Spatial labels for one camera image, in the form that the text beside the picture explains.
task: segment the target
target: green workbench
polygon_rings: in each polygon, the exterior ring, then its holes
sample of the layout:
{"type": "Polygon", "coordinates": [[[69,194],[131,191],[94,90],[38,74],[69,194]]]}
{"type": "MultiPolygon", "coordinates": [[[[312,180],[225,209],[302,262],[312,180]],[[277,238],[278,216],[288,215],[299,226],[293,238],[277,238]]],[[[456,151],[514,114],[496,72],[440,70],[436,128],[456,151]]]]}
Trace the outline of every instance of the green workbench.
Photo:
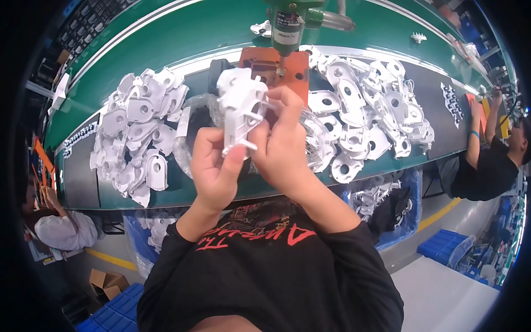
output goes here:
{"type": "MultiPolygon", "coordinates": [[[[397,10],[389,9],[380,1],[348,1],[347,15],[356,22],[356,31],[342,32],[322,28],[306,29],[303,44],[331,45],[362,50],[373,50],[412,57],[420,62],[429,63],[446,73],[447,76],[470,87],[479,89],[489,83],[475,70],[471,69],[451,45],[438,34],[397,10]],[[413,32],[423,33],[427,40],[416,44],[411,39],[413,32]]],[[[261,1],[235,0],[227,6],[222,0],[177,1],[167,0],[140,1],[112,21],[109,26],[90,44],[72,65],[72,77],[75,84],[67,95],[61,108],[50,119],[45,148],[57,149],[74,129],[86,121],[104,105],[111,92],[115,91],[120,79],[130,73],[140,74],[146,68],[160,70],[164,66],[176,65],[191,59],[244,46],[266,46],[267,41],[256,37],[249,27],[263,22],[266,5],[261,1]],[[167,10],[156,19],[143,22],[141,18],[167,5],[177,10],[167,10]],[[142,25],[135,31],[116,42],[106,52],[101,48],[112,41],[130,24],[138,20],[142,25]],[[94,55],[99,58],[91,61],[94,55]]],[[[431,26],[444,33],[451,33],[461,40],[458,31],[446,19],[423,4],[413,0],[395,1],[402,8],[414,12],[428,21],[431,26]]],[[[335,12],[336,1],[326,1],[325,10],[335,12]]],[[[203,88],[191,89],[188,97],[206,92],[203,88]]],[[[62,158],[57,151],[56,164],[62,158]]],[[[427,162],[427,156],[413,148],[407,158],[395,160],[390,151],[376,161],[367,162],[357,178],[378,173],[388,173],[427,162]]],[[[178,168],[174,161],[168,161],[168,189],[151,191],[150,207],[187,205],[193,201],[196,192],[193,182],[178,168]]],[[[332,184],[329,171],[318,175],[325,184],[332,184]]],[[[64,191],[64,183],[59,182],[59,190],[64,191]]],[[[99,181],[99,207],[93,209],[134,209],[140,208],[130,198],[124,199],[114,190],[109,181],[99,181]]],[[[248,199],[275,195],[277,192],[259,177],[249,177],[240,182],[236,199],[248,199]]]]}

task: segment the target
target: label sticker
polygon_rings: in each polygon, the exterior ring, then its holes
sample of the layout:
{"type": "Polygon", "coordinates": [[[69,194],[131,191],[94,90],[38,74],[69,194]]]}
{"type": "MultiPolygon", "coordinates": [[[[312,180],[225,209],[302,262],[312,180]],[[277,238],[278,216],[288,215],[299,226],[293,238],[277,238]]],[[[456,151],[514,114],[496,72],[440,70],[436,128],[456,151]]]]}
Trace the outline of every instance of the label sticker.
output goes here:
{"type": "Polygon", "coordinates": [[[277,15],[275,16],[275,27],[297,30],[301,26],[302,21],[299,19],[299,17],[300,16],[297,13],[289,13],[277,10],[277,15]]]}
{"type": "Polygon", "coordinates": [[[282,45],[295,45],[299,41],[300,32],[282,32],[280,30],[273,31],[273,39],[282,45]]]}

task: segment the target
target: hand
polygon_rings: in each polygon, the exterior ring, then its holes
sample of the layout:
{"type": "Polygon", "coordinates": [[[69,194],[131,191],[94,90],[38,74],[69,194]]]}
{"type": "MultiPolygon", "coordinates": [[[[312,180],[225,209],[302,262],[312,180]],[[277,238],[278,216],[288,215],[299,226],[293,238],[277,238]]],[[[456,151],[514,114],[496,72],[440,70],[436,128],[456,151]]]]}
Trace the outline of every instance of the hand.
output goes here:
{"type": "Polygon", "coordinates": [[[470,110],[472,111],[472,120],[473,121],[480,121],[481,120],[481,112],[483,112],[481,106],[477,102],[476,98],[472,99],[470,101],[470,110]]]}
{"type": "Polygon", "coordinates": [[[51,207],[55,209],[62,207],[61,204],[59,203],[59,200],[57,199],[57,194],[55,193],[55,190],[53,190],[51,187],[42,186],[42,194],[44,196],[46,205],[51,205],[51,207]]]}
{"type": "Polygon", "coordinates": [[[219,213],[232,202],[238,190],[238,176],[245,158],[245,147],[233,147],[225,160],[223,150],[223,129],[201,128],[195,138],[190,163],[196,202],[211,213],[219,213]]]}
{"type": "Polygon", "coordinates": [[[500,87],[492,88],[491,96],[492,96],[492,104],[500,106],[502,102],[500,87]]]}
{"type": "Polygon", "coordinates": [[[272,104],[279,106],[275,111],[278,120],[269,137],[268,120],[249,133],[247,139],[258,147],[251,151],[251,159],[270,185],[297,200],[294,196],[304,192],[302,187],[314,176],[306,161],[306,131],[298,122],[304,103],[287,87],[275,88],[267,95],[272,104]]]}

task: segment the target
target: graphic print on shirt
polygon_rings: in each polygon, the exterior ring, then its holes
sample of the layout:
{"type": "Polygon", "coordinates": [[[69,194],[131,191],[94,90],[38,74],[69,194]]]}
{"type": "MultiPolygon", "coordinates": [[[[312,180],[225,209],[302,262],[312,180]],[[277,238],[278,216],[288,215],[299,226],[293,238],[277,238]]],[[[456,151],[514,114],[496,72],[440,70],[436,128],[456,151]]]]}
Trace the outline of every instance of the graphic print on shirt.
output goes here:
{"type": "Polygon", "coordinates": [[[292,246],[308,236],[316,235],[314,231],[290,222],[289,217],[296,212],[297,206],[287,199],[239,207],[225,215],[219,226],[199,239],[196,251],[226,248],[229,246],[226,238],[233,236],[249,241],[287,241],[292,246]]]}

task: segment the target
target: cardboard box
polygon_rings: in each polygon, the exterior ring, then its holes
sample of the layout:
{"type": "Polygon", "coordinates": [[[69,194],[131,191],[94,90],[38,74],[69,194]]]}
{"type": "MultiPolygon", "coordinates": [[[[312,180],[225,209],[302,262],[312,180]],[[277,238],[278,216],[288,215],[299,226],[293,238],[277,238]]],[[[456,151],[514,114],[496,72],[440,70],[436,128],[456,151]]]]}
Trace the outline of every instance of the cardboard box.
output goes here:
{"type": "Polygon", "coordinates": [[[108,302],[114,299],[119,293],[129,287],[124,275],[114,272],[102,272],[96,269],[92,269],[89,282],[96,293],[96,297],[101,302],[108,302]]]}

